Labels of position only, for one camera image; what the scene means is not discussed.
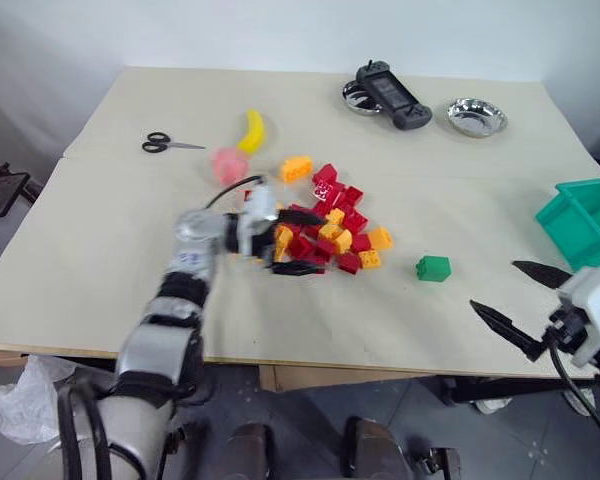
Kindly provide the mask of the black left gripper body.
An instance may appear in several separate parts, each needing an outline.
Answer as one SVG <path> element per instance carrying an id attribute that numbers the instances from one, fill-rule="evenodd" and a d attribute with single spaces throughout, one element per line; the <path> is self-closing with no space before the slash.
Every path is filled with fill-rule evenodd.
<path id="1" fill-rule="evenodd" d="M 278 262 L 276 256 L 276 230 L 277 222 L 269 223 L 266 229 L 252 237 L 252 253 L 251 256 L 257 260 L 264 262 L 266 268 L 275 271 Z"/>

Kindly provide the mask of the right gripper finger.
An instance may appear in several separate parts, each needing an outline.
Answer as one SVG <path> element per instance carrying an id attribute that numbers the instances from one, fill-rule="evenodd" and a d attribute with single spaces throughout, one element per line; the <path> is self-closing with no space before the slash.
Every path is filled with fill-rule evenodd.
<path id="1" fill-rule="evenodd" d="M 537 361 L 547 350 L 545 342 L 538 341 L 518 329 L 513 325 L 511 319 L 495 309 L 475 300 L 470 300 L 469 304 L 474 312 L 493 332 L 518 348 L 531 362 Z"/>
<path id="2" fill-rule="evenodd" d="M 557 267 L 535 261 L 514 260 L 511 264 L 541 285 L 556 290 L 572 278 L 572 275 Z"/>

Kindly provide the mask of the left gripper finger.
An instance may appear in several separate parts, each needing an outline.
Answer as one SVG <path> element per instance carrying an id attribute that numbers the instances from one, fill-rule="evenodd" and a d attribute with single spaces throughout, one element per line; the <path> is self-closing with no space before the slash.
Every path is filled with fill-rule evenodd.
<path id="1" fill-rule="evenodd" d="M 325 273 L 325 268 L 323 265 L 305 260 L 292 260 L 289 262 L 273 262 L 271 272 L 283 276 L 322 275 Z"/>
<path id="2" fill-rule="evenodd" d="M 291 225 L 324 225 L 327 221 L 313 211 L 282 209 L 278 213 L 278 222 Z"/>

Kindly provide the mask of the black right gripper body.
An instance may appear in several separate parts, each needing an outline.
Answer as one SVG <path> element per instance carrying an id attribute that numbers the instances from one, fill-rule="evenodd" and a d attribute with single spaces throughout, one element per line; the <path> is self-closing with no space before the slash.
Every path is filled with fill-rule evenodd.
<path id="1" fill-rule="evenodd" d="M 574 355 L 588 338 L 586 325 L 589 323 L 586 312 L 578 307 L 559 307 L 549 317 L 551 324 L 543 338 L 550 354 L 558 352 Z"/>

